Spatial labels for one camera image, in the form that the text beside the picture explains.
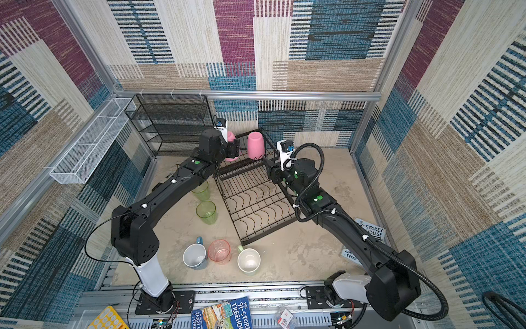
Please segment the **pink plastic cup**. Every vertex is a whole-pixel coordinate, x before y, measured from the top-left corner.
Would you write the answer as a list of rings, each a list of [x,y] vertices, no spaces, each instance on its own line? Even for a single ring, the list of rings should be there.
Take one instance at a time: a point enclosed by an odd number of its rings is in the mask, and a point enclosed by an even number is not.
[[[236,136],[235,136],[235,134],[234,134],[232,131],[228,131],[228,132],[227,132],[227,142],[229,142],[229,143],[233,143],[235,140],[236,140]],[[238,159],[238,158],[235,157],[235,158],[226,158],[225,160],[226,160],[227,162],[233,162],[233,161],[235,161],[235,160],[237,160],[237,159]]]
[[[251,132],[247,138],[247,155],[252,160],[258,160],[265,155],[265,141],[260,132]]]

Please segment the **light green ceramic mug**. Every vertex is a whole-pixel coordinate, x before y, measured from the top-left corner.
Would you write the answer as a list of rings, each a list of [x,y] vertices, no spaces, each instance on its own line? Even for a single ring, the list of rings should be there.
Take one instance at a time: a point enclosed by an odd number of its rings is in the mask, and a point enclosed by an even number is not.
[[[244,248],[241,245],[238,246],[238,251],[238,268],[246,275],[254,275],[261,264],[259,252],[253,248]]]

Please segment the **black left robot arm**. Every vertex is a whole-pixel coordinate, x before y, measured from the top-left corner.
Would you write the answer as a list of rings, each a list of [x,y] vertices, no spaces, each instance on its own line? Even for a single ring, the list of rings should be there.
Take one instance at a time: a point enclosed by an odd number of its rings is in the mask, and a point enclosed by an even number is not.
[[[165,182],[135,204],[113,210],[110,242],[134,268],[142,283],[141,296],[151,303],[153,312],[167,313],[175,303],[173,286],[158,260],[160,241],[153,229],[180,199],[215,174],[226,158],[239,153],[239,140],[228,142],[219,130],[207,129],[199,146]]]

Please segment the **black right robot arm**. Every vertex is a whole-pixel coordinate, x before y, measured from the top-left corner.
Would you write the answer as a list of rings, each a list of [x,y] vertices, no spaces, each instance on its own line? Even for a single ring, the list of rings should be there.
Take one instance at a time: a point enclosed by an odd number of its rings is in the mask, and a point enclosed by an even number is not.
[[[264,163],[272,182],[295,193],[290,203],[300,211],[300,221],[313,221],[333,234],[366,271],[363,276],[345,271],[330,276],[324,287],[329,305],[339,307],[346,300],[359,301],[387,321],[401,313],[415,316],[408,307],[420,296],[424,278],[414,257],[405,250],[395,251],[350,218],[336,199],[320,188],[313,160],[301,158],[286,169],[271,160]]]

